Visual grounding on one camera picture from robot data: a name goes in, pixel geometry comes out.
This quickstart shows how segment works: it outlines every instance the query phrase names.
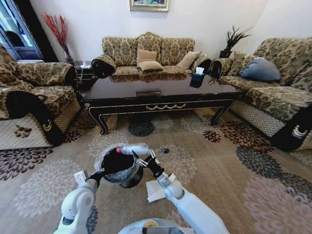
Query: rug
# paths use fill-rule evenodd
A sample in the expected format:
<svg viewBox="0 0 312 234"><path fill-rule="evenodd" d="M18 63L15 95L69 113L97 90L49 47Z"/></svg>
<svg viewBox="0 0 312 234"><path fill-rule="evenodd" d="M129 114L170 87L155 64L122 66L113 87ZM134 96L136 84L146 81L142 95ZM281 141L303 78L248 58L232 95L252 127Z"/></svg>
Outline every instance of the rug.
<svg viewBox="0 0 312 234"><path fill-rule="evenodd" d="M0 151L1 233L53 233L63 199L77 187L73 173L92 173L96 156L112 144L138 142L147 143L165 171L216 212L230 233L312 233L312 151L280 151L231 113L213 127L213 114L120 115L116 130L101 136L83 110L58 147ZM166 199L148 203L145 182L153 179L147 169L131 189L103 181L88 232L116 234L151 217L187 227Z"/></svg>

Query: blue pillow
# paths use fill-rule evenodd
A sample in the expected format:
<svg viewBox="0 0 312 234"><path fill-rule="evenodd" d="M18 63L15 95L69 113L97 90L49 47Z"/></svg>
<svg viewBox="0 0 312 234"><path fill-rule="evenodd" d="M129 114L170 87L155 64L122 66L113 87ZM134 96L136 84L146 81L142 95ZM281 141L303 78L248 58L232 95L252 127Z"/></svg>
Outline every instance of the blue pillow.
<svg viewBox="0 0 312 234"><path fill-rule="evenodd" d="M256 58L249 62L239 75L246 79L262 82L273 82L281 79L281 74L277 67L265 58Z"/></svg>

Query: napkin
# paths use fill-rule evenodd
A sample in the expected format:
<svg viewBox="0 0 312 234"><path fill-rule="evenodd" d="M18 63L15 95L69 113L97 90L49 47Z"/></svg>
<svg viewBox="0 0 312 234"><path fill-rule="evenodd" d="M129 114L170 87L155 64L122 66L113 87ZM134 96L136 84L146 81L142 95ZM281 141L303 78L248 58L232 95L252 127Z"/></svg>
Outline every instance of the napkin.
<svg viewBox="0 0 312 234"><path fill-rule="evenodd" d="M147 181L146 188L148 202L153 202L166 197L164 189L158 184L157 180Z"/></svg>
<svg viewBox="0 0 312 234"><path fill-rule="evenodd" d="M204 72L204 68L202 68L202 67L197 67L196 68L196 73L197 74L203 74L203 72Z"/></svg>

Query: floral upholstered sofa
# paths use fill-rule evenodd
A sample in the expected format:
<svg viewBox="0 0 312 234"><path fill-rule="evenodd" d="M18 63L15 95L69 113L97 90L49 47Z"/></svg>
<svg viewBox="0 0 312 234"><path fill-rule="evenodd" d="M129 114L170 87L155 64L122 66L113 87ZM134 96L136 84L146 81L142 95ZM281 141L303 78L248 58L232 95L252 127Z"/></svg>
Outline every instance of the floral upholstered sofa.
<svg viewBox="0 0 312 234"><path fill-rule="evenodd" d="M273 143L284 150L312 148L312 38L266 39L253 56L219 58L212 62L210 72L220 81L246 91L232 111L257 127ZM281 73L279 82L259 82L238 76L255 57L265 57Z"/></svg>
<svg viewBox="0 0 312 234"><path fill-rule="evenodd" d="M126 75L139 79L142 72L137 69L137 50L143 49L157 52L156 61L164 66L164 74L193 73L198 66L207 71L211 59L203 53L190 69L176 66L189 51L194 50L194 46L195 41L191 38L161 38L151 32L137 38L103 37L104 54L93 59L92 67L99 78Z"/></svg>
<svg viewBox="0 0 312 234"><path fill-rule="evenodd" d="M0 71L0 149L60 145L80 110L74 67L17 63L0 46Z"/></svg>

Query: picture frame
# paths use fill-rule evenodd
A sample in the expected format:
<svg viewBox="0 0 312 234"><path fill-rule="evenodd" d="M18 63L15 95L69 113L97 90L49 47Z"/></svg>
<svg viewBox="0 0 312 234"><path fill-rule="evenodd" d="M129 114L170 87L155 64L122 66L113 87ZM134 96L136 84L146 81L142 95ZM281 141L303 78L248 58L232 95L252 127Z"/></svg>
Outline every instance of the picture frame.
<svg viewBox="0 0 312 234"><path fill-rule="evenodd" d="M168 12L169 0L129 0L130 11Z"/></svg>

